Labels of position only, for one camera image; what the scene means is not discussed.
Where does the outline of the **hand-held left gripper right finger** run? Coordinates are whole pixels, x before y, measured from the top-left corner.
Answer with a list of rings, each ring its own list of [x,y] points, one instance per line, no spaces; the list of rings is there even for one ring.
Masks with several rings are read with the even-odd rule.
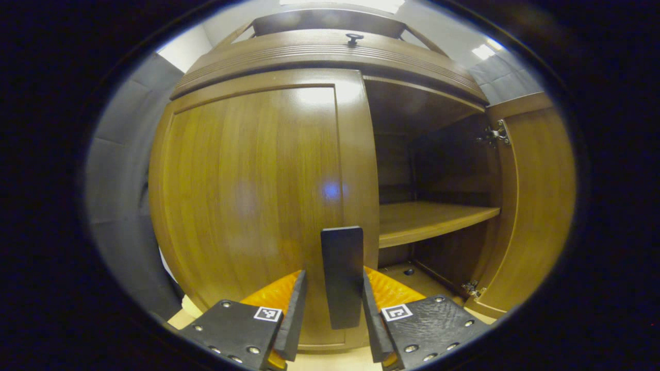
[[[490,329],[447,296],[424,296],[368,267],[362,298],[372,359],[383,370],[440,361]]]

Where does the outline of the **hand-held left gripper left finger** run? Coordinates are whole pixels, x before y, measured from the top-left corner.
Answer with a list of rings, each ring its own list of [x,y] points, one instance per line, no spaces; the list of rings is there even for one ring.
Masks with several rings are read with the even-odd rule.
[[[250,370],[286,370],[299,351],[307,274],[299,270],[243,301],[220,300],[178,334]]]

